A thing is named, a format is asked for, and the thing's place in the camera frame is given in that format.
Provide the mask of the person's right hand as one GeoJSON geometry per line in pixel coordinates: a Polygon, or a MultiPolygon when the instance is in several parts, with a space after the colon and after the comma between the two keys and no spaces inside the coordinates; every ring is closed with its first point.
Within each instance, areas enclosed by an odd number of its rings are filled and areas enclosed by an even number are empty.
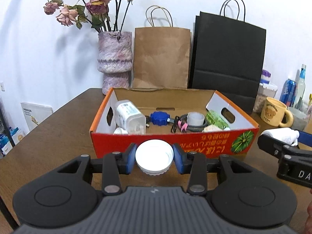
{"type": "Polygon", "coordinates": [[[308,218],[305,223],[304,234],[312,234],[312,201],[307,207],[308,218]]]}

